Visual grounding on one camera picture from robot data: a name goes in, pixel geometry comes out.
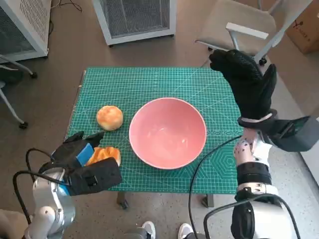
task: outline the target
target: pink bowl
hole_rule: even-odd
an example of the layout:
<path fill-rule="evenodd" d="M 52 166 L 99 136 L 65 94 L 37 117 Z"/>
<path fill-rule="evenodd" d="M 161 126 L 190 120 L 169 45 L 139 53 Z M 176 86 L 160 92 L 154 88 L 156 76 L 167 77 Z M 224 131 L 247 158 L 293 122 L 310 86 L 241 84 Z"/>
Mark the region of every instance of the pink bowl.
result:
<path fill-rule="evenodd" d="M 206 125 L 198 110 L 176 98 L 142 106 L 130 125 L 135 154 L 150 166 L 175 169 L 191 163 L 203 150 Z"/>

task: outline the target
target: white sneaker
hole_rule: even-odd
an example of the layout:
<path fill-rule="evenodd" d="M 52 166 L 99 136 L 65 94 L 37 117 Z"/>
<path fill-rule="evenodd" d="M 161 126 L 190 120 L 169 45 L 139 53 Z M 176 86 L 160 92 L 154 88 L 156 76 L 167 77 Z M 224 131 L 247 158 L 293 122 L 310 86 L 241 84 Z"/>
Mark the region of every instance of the white sneaker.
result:
<path fill-rule="evenodd" d="M 144 228 L 151 235 L 151 239 L 155 239 L 156 232 L 154 223 L 150 221 L 144 222 L 142 228 Z"/>
<path fill-rule="evenodd" d="M 183 223 L 180 225 L 178 230 L 178 239 L 184 239 L 188 234 L 193 232 L 193 228 L 190 226 L 190 224 Z"/>

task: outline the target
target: cardboard box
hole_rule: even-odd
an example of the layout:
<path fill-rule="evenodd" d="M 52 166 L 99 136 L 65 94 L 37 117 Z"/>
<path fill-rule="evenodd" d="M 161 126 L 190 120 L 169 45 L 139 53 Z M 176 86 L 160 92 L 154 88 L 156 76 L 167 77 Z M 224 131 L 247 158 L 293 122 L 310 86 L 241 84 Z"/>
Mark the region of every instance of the cardboard box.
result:
<path fill-rule="evenodd" d="M 286 33 L 302 53 L 319 51 L 319 0 L 313 0 Z"/>

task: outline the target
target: bun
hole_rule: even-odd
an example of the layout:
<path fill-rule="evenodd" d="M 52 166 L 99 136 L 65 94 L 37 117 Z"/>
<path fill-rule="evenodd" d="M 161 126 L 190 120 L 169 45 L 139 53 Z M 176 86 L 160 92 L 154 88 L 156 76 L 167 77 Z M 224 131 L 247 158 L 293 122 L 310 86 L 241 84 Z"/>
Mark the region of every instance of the bun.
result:
<path fill-rule="evenodd" d="M 85 166 L 88 166 L 92 163 L 99 162 L 101 160 L 107 159 L 113 157 L 115 158 L 115 161 L 117 162 L 118 166 L 121 165 L 121 154 L 118 148 L 114 147 L 106 147 L 106 148 L 94 148 L 94 153 L 89 159 L 89 161 L 85 164 Z"/>
<path fill-rule="evenodd" d="M 116 130 L 123 124 L 123 113 L 116 106 L 103 106 L 97 112 L 96 120 L 104 130 Z"/>

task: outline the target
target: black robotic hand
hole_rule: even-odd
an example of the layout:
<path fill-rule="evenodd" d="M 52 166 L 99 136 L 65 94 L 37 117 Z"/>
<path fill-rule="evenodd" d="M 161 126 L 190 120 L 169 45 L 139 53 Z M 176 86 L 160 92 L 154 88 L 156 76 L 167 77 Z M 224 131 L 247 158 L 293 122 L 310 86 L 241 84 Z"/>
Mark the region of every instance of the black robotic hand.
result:
<path fill-rule="evenodd" d="M 241 117 L 259 120 L 269 113 L 277 82 L 274 64 L 263 75 L 254 59 L 238 50 L 215 50 L 209 59 L 210 68 L 228 81 Z"/>

